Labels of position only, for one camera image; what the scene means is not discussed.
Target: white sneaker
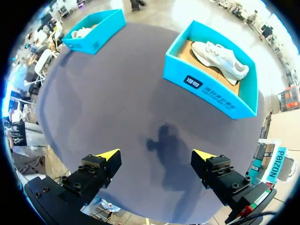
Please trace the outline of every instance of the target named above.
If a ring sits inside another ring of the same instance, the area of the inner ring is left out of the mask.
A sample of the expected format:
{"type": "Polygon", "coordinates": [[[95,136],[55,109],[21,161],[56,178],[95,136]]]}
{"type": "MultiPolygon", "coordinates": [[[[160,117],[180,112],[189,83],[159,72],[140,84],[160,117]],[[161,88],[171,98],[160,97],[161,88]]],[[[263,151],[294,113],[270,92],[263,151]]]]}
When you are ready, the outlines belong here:
{"type": "Polygon", "coordinates": [[[192,43],[192,51],[196,58],[207,67],[217,67],[223,76],[232,84],[244,79],[249,72],[247,65],[241,64],[230,49],[211,42],[196,41],[192,43]]]}
{"type": "Polygon", "coordinates": [[[71,37],[72,38],[84,38],[85,36],[88,35],[88,33],[90,33],[92,29],[91,28],[85,28],[85,27],[82,27],[81,29],[79,29],[78,31],[74,30],[72,33],[71,33],[71,37]]]}

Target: cardboard box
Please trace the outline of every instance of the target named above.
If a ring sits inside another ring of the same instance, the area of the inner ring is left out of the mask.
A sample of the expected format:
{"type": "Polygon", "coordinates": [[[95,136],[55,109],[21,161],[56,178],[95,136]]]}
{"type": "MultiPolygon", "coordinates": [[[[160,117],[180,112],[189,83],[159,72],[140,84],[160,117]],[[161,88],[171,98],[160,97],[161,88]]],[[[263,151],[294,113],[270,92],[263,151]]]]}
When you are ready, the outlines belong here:
{"type": "Polygon", "coordinates": [[[163,78],[201,97],[232,119],[257,114],[255,63],[229,39],[199,22],[192,21],[166,52],[163,78]],[[193,57],[190,52],[193,41],[210,41],[233,50],[235,57],[249,67],[247,76],[237,85],[231,85],[218,69],[206,67],[193,57]]]}
{"type": "Polygon", "coordinates": [[[239,95],[240,82],[237,82],[236,85],[232,85],[222,74],[222,72],[216,67],[206,67],[203,65],[197,58],[194,56],[192,52],[192,44],[193,42],[187,40],[178,54],[178,58],[191,63],[193,66],[205,71],[208,75],[214,77],[216,80],[220,81],[224,86],[230,89],[236,95],[239,95]]]}
{"type": "Polygon", "coordinates": [[[97,12],[86,16],[62,39],[62,42],[73,51],[96,54],[99,49],[121,28],[126,25],[121,9],[97,12]],[[83,38],[72,38],[74,30],[82,27],[92,28],[83,38]]]}

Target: round table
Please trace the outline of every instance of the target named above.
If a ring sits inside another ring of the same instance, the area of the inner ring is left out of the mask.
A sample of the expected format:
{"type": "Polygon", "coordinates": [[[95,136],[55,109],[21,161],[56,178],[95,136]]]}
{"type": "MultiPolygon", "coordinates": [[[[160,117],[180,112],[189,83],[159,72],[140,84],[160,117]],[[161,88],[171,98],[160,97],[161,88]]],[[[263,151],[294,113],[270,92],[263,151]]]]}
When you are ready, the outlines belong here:
{"type": "Polygon", "coordinates": [[[37,101],[45,136],[64,165],[120,148],[122,166],[107,201],[169,223],[199,224],[222,206],[193,171],[192,149],[224,154],[248,169],[263,122],[232,120],[162,78],[165,52],[178,33],[129,23],[96,55],[65,49],[53,63],[37,101]]]}

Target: screw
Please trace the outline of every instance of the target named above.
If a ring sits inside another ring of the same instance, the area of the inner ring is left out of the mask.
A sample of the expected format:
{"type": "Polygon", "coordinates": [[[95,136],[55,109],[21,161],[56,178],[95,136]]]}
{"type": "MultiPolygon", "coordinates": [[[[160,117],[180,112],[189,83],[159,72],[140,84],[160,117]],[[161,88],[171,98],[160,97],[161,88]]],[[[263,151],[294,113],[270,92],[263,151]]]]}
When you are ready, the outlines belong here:
{"type": "Polygon", "coordinates": [[[232,184],[231,187],[232,187],[232,189],[236,190],[236,189],[238,189],[239,185],[238,184],[232,184]]]}
{"type": "Polygon", "coordinates": [[[43,191],[46,193],[46,192],[48,192],[49,191],[49,187],[44,187],[43,188],[43,191]]]}
{"type": "Polygon", "coordinates": [[[89,170],[89,173],[95,174],[95,173],[96,173],[96,171],[95,171],[95,170],[93,170],[93,169],[90,169],[90,170],[89,170]]]}
{"type": "Polygon", "coordinates": [[[76,191],[79,191],[81,189],[80,183],[75,183],[74,188],[75,188],[76,191]]]}
{"type": "Polygon", "coordinates": [[[221,174],[224,173],[224,171],[223,170],[218,170],[217,173],[218,173],[218,175],[221,175],[221,174]]]}
{"type": "Polygon", "coordinates": [[[251,181],[251,177],[245,177],[245,181],[247,182],[247,183],[249,183],[250,181],[251,181]]]}
{"type": "Polygon", "coordinates": [[[40,198],[41,197],[41,193],[39,193],[39,192],[36,192],[35,195],[36,195],[36,198],[40,198]]]}

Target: sign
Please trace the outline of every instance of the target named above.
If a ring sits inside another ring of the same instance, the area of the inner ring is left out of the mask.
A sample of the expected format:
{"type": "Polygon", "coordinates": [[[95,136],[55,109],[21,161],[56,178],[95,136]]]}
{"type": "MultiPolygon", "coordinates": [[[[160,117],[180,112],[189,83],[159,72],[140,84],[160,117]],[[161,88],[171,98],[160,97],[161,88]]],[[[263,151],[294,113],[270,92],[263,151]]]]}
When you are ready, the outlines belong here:
{"type": "Polygon", "coordinates": [[[202,86],[202,82],[198,81],[197,79],[193,78],[190,75],[187,75],[187,77],[184,79],[184,83],[188,84],[189,86],[198,89],[202,86]]]}
{"type": "Polygon", "coordinates": [[[273,166],[270,170],[270,173],[267,177],[268,182],[271,182],[271,183],[276,182],[276,179],[280,173],[280,169],[282,167],[283,161],[285,159],[286,149],[287,148],[279,147],[277,154],[273,155],[273,157],[275,157],[275,160],[274,160],[273,166]]]}

